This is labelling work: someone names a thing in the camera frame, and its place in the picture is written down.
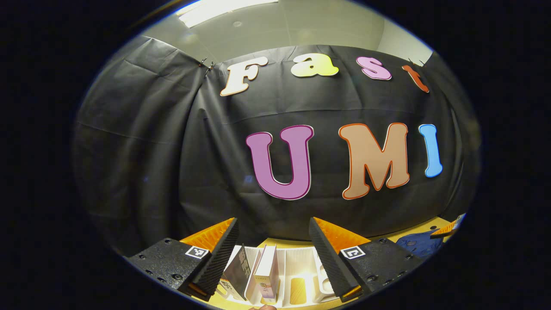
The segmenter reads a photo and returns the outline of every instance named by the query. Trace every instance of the finger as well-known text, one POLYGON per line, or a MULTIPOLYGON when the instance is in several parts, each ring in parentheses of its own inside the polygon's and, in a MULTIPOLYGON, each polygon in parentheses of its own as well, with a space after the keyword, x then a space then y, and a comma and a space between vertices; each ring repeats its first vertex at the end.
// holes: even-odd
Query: finger
POLYGON ((260 307, 258 310, 277 310, 274 306, 269 306, 265 304, 264 306, 260 307))

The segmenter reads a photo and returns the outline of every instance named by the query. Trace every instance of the ceiling light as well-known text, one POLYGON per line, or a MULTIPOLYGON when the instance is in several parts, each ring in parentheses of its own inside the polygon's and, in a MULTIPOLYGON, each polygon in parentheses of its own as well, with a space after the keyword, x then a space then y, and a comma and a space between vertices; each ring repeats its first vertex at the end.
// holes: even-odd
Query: ceiling light
POLYGON ((279 0, 199 0, 176 12, 189 28, 230 11, 279 0))

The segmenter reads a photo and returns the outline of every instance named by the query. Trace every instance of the black plastic sheet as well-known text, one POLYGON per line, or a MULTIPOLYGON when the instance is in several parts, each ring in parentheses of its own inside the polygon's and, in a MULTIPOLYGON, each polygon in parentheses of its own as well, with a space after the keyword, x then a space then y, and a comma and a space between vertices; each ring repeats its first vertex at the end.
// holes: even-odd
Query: black plastic sheet
POLYGON ((267 237, 309 240, 312 216, 363 236, 379 236, 435 216, 454 219, 474 195, 478 153, 466 143, 476 129, 469 101, 444 63, 433 55, 423 67, 376 51, 344 46, 291 46, 254 52, 206 66, 155 39, 138 38, 111 59, 91 86, 77 116, 74 167, 82 198, 107 241, 133 255, 166 237, 179 239, 237 217, 238 243, 267 237), (293 58, 317 52, 339 68, 334 76, 299 78, 293 58), (227 67, 266 56, 249 88, 220 96, 227 67), (378 81, 362 73, 360 56, 392 73, 378 81), (410 65, 430 92, 402 69, 410 65), (382 145, 393 122, 408 126, 409 182, 345 200, 349 154, 340 127, 368 125, 382 145), (437 128, 443 171, 425 176, 421 124, 437 128), (264 192, 255 180, 245 138, 270 132, 276 180, 292 179, 282 129, 309 125, 311 188, 298 200, 264 192))

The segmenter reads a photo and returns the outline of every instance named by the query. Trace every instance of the hand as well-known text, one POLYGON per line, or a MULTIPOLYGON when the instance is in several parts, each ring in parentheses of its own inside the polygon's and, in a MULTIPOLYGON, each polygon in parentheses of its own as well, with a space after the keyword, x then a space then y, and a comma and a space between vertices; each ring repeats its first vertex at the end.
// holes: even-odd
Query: hand
POLYGON ((277 310, 274 306, 268 306, 265 304, 264 306, 260 307, 258 310, 277 310))

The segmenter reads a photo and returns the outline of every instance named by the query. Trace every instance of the book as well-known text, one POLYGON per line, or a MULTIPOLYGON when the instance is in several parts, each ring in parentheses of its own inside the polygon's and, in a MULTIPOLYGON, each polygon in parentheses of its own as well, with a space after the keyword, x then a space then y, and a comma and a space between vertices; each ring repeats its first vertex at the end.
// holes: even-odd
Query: book
POLYGON ((247 260, 245 247, 237 246, 228 260, 226 269, 220 278, 220 284, 234 299, 247 301, 245 292, 250 276, 251 268, 247 260))
POLYGON ((260 294, 266 303, 276 303, 279 290, 277 246, 264 246, 258 266, 253 273, 260 294))

